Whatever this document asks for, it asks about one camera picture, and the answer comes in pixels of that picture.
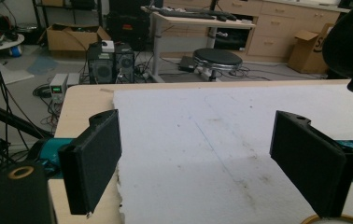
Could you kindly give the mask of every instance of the black pole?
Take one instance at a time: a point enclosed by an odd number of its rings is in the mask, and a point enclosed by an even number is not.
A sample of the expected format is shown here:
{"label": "black pole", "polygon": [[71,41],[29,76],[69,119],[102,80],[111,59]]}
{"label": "black pole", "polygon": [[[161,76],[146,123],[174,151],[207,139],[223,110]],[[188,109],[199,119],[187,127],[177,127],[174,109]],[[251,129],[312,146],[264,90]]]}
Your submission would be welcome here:
{"label": "black pole", "polygon": [[211,6],[209,6],[209,10],[215,10],[215,6],[217,5],[218,0],[212,0]]}

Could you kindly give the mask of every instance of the wall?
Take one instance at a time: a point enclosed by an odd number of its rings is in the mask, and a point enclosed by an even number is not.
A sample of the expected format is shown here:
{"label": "wall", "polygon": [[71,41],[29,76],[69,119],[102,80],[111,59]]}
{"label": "wall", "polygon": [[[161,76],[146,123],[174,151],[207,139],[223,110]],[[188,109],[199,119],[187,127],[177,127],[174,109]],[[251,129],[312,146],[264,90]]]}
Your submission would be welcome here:
{"label": "wall", "polygon": [[[21,23],[34,23],[36,24],[34,5],[32,0],[5,0],[4,2],[10,11],[13,13],[16,18],[17,24]],[[109,11],[109,3],[107,0],[102,1],[103,5],[103,15],[106,15]],[[40,14],[40,20],[42,25],[44,25],[44,19],[41,15],[42,9],[38,8]],[[49,24],[54,22],[64,22],[64,23],[73,23],[73,14],[70,10],[65,10],[61,8],[48,8],[48,19]],[[6,7],[0,3],[0,14],[9,16],[11,19],[12,16],[7,11]],[[96,11],[81,11],[76,10],[77,24],[98,24],[98,16]]]}

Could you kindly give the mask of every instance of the black box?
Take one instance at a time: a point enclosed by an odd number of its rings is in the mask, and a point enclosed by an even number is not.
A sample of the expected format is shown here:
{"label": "black box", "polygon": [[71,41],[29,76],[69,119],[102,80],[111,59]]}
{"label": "black box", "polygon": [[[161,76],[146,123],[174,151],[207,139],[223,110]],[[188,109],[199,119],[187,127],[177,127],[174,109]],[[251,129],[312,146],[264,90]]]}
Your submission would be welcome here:
{"label": "black box", "polygon": [[90,84],[114,84],[117,73],[113,52],[102,52],[102,43],[94,43],[89,46],[87,63],[89,64]]}
{"label": "black box", "polygon": [[150,18],[144,11],[123,15],[111,11],[106,15],[106,32],[115,43],[130,44],[135,51],[145,49],[148,41]]}

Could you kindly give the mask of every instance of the chair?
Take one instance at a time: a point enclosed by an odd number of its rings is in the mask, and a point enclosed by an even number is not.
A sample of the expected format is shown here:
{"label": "chair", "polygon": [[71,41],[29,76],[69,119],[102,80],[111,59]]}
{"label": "chair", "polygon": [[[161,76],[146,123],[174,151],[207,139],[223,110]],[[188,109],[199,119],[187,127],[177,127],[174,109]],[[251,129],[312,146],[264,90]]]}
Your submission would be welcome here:
{"label": "chair", "polygon": [[217,78],[217,71],[235,71],[243,63],[240,57],[225,49],[197,49],[193,52],[193,60],[196,65],[212,71],[209,81]]}

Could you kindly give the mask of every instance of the floor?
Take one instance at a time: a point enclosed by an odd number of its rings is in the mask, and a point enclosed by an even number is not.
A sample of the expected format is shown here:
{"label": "floor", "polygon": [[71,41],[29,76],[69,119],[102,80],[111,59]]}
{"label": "floor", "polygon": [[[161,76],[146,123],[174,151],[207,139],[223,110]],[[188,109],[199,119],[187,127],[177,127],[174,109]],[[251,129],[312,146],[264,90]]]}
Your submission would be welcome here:
{"label": "floor", "polygon": [[[54,59],[47,48],[39,46],[22,46],[21,57],[11,57],[7,50],[0,51],[0,69],[9,91],[9,105],[14,115],[31,120],[41,129],[54,132],[56,118],[50,115],[51,111],[59,112],[61,107],[49,107],[49,98],[35,96],[37,88],[49,85],[55,74],[80,73],[87,77],[88,68],[84,59],[66,60]],[[135,81],[145,85],[152,82],[145,78],[145,68],[150,68],[151,52],[140,52],[135,65],[142,71]],[[202,82],[206,81],[197,72],[187,73],[178,70],[178,59],[161,59],[160,75],[165,82]],[[284,63],[252,63],[244,62],[243,67],[236,73],[218,73],[220,81],[273,81],[273,80],[304,80],[326,78],[326,75],[300,74],[289,69]],[[0,107],[6,108],[5,99],[0,88]],[[0,123],[0,134],[5,135],[5,125]],[[20,147],[22,140],[17,132],[7,131],[7,140],[12,147]],[[24,136],[28,144],[36,139]]]}

